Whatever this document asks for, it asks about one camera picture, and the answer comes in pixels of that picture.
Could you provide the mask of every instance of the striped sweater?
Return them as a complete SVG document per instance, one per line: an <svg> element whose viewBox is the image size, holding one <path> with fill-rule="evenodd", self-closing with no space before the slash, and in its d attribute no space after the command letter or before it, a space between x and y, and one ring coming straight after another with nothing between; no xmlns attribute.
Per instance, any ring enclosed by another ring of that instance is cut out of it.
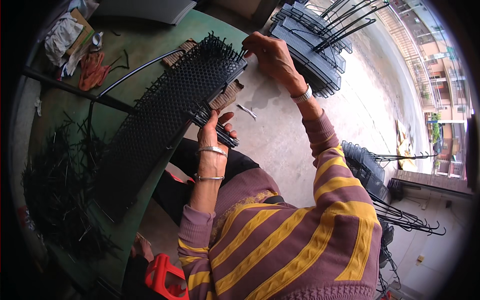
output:
<svg viewBox="0 0 480 300"><path fill-rule="evenodd" d="M220 189L214 214L184 207L178 250L190 299L373 298L382 235L375 209L325 113L303 125L317 168L315 206L262 203L278 187L257 168Z"/></svg>

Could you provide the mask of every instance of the person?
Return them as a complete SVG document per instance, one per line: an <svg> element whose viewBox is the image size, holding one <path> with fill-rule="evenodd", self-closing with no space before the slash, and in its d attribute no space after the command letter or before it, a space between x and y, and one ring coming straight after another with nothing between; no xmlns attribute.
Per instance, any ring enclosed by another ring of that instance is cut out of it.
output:
<svg viewBox="0 0 480 300"><path fill-rule="evenodd" d="M372 299L382 229L370 197L347 167L334 127L286 43L255 32L242 44L245 57L256 55L261 71L297 103L317 168L315 206L284 202L258 164L219 143L215 125L233 113L212 111L198 143L182 141L171 160L196 175L195 184L173 183L166 174L156 191L180 226L190 299ZM231 124L225 129L237 135Z"/></svg>
<svg viewBox="0 0 480 300"><path fill-rule="evenodd" d="M130 250L122 284L123 299L165 299L150 289L145 283L145 274L149 263L154 259L152 245L137 233Z"/></svg>

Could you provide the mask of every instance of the wristwatch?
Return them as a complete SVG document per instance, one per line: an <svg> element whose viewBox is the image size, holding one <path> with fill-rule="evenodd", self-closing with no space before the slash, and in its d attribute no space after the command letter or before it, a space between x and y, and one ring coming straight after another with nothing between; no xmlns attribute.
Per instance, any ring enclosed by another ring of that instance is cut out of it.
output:
<svg viewBox="0 0 480 300"><path fill-rule="evenodd" d="M304 101L307 101L308 99L310 99L310 97L312 96L312 88L310 87L309 84L307 84L307 91L301 95L300 97L291 97L293 102L294 103L300 103L300 102L304 102Z"/></svg>

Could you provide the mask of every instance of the stack of mesh panels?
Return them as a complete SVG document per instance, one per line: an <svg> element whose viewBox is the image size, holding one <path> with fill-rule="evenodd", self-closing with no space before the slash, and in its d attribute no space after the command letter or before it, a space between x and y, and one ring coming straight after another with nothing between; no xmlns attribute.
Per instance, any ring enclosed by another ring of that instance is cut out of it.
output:
<svg viewBox="0 0 480 300"><path fill-rule="evenodd" d="M122 220L159 159L190 125L187 112L212 101L246 66L231 45L209 35L148 88L96 172L93 199L112 221Z"/></svg>
<svg viewBox="0 0 480 300"><path fill-rule="evenodd" d="M341 146L353 176L360 180L367 191L383 200L388 192L384 185L385 169L373 159L366 148L346 141L342 141Z"/></svg>
<svg viewBox="0 0 480 300"><path fill-rule="evenodd" d="M335 28L325 32L328 23L302 4L285 4L272 16L272 37L285 40L296 69L303 75L315 96L327 98L340 90L340 74L345 72L345 59L340 52L352 52L351 42L343 38L324 50L313 48L328 39Z"/></svg>

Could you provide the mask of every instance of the cardboard box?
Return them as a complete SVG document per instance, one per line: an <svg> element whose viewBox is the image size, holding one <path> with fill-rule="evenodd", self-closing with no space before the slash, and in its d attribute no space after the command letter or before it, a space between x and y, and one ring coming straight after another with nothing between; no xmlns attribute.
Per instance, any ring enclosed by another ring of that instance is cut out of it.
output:
<svg viewBox="0 0 480 300"><path fill-rule="evenodd" d="M84 19L78 9L74 9L70 14L72 15L72 17L77 19L77 23L82 24L84 28L82 29L82 32L79 34L73 45L67 50L66 53L68 55L71 55L78 46L81 46L87 41L89 41L95 33L95 30L93 30L90 24Z"/></svg>

